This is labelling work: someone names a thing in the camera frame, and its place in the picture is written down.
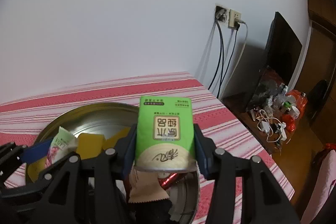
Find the small yellow sponge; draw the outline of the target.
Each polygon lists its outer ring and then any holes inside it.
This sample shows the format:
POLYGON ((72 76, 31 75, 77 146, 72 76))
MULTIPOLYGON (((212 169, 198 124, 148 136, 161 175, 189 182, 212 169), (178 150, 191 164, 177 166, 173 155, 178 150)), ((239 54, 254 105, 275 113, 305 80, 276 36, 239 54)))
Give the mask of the small yellow sponge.
POLYGON ((36 162, 33 162, 32 164, 28 166, 27 174, 32 182, 35 182, 39 177, 39 173, 46 168, 47 166, 46 161, 47 161, 47 156, 39 159, 36 162))

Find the large yellow sponge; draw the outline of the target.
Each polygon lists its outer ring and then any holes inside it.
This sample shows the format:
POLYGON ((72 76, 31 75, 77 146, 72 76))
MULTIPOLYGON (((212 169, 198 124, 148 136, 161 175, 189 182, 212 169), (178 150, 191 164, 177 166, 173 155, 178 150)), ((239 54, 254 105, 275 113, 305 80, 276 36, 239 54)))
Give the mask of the large yellow sponge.
POLYGON ((77 140, 76 153, 82 160, 86 160, 100 155, 105 137, 100 134, 81 133, 77 140))

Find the beige cleaning cloth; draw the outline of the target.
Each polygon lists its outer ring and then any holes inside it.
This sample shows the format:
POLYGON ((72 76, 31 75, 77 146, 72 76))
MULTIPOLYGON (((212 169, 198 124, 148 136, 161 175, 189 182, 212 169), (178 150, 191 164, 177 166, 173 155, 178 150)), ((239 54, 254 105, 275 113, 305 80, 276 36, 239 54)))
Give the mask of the beige cleaning cloth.
POLYGON ((140 172, 132 169, 129 175, 129 183, 129 203, 144 203, 170 198, 168 193, 161 187, 157 173, 140 172))

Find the green tissue pack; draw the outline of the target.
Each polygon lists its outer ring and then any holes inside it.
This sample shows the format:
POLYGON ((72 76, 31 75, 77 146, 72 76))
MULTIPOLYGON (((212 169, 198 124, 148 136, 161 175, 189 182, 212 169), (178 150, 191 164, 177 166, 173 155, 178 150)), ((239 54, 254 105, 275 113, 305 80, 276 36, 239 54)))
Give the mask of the green tissue pack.
POLYGON ((142 172, 197 170, 191 99, 140 98, 134 167, 142 172))

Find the yellow green scouring sponge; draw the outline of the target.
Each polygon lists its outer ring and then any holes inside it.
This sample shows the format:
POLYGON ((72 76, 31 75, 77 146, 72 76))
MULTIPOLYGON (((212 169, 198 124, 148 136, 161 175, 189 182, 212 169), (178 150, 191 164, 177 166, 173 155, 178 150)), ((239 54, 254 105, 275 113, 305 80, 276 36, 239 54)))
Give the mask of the yellow green scouring sponge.
POLYGON ((126 137, 129 133, 130 127, 123 128, 121 131, 116 133, 115 135, 111 136, 110 138, 106 139, 102 145, 103 150, 107 150, 109 148, 114 148, 116 143, 126 137))

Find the black cloth bundle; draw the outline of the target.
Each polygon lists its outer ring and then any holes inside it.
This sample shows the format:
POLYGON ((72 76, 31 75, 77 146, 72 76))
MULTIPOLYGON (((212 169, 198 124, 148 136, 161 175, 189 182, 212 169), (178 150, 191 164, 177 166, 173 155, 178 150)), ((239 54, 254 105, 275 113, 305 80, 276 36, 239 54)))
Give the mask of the black cloth bundle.
POLYGON ((169 214, 172 205, 169 199, 128 204, 134 223, 175 223, 169 214))

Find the red striped tablecloth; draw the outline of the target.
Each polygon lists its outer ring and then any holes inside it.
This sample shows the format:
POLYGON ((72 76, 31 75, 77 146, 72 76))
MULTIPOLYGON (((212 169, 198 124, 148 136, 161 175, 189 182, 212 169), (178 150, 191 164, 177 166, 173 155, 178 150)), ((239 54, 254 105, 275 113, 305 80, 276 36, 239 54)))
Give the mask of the red striped tablecloth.
MULTIPOLYGON (((212 139, 216 147, 224 149, 234 157, 250 159, 254 155, 260 156, 280 184, 288 200, 293 196, 294 190, 288 179, 256 138, 228 108, 187 73, 169 73, 90 83, 4 103, 1 105, 1 145, 13 141, 16 145, 31 147, 35 145, 34 141, 40 131, 59 115, 89 104, 123 103, 136 106, 139 111, 142 96, 191 99, 193 125, 199 126, 203 136, 212 139)), ((199 170, 198 163, 195 172, 199 175, 199 200, 192 223, 206 223, 215 182, 205 179, 199 170)), ((130 173, 124 180, 118 180, 116 185, 131 214, 131 223, 134 223, 134 216, 128 206, 130 173)), ((233 223, 242 223, 242 201, 243 182, 242 178, 238 177, 236 178, 233 223)))

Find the round metal tray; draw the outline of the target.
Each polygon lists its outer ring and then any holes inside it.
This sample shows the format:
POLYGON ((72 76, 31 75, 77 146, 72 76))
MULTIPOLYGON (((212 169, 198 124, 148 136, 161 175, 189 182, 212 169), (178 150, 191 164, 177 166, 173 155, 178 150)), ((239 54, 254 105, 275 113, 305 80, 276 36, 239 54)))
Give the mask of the round metal tray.
MULTIPOLYGON (((59 115, 37 135, 34 144, 53 138, 59 127, 78 137, 81 133, 104 135, 106 139, 137 123, 138 107, 123 103, 94 103, 59 115)), ((189 172, 168 188, 171 220, 192 223, 199 200, 198 172, 189 172)))

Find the wooden door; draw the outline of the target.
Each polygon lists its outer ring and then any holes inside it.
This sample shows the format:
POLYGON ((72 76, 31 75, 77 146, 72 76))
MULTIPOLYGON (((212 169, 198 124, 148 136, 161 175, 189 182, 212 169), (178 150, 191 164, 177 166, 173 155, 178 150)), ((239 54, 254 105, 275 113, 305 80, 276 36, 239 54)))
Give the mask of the wooden door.
POLYGON ((295 88, 307 94, 305 113, 315 120, 335 82, 335 5, 332 0, 307 0, 307 9, 309 45, 295 88))

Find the black monitor screen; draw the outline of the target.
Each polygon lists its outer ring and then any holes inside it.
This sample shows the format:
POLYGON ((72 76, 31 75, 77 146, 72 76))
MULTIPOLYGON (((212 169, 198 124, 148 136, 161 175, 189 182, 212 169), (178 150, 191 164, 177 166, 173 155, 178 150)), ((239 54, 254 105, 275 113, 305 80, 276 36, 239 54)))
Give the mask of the black monitor screen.
POLYGON ((274 84, 288 85, 294 74, 302 44, 285 18, 276 12, 270 26, 262 66, 252 98, 257 99, 274 84))

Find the white wall socket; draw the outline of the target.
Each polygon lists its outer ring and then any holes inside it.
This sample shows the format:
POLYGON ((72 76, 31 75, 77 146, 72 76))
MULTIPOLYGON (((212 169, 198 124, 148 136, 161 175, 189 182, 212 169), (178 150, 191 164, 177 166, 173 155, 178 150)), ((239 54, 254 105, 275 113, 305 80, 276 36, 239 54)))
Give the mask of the white wall socket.
POLYGON ((231 9, 228 17, 228 28, 234 28, 235 23, 240 21, 241 16, 240 12, 231 9))

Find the wall power socket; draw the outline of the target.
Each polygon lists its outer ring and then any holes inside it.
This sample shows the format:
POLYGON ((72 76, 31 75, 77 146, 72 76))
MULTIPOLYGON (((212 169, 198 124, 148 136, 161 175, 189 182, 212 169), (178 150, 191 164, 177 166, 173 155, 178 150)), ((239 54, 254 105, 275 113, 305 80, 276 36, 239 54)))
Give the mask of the wall power socket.
POLYGON ((229 12, 229 8, 217 4, 215 7, 215 19, 223 24, 228 24, 229 12))

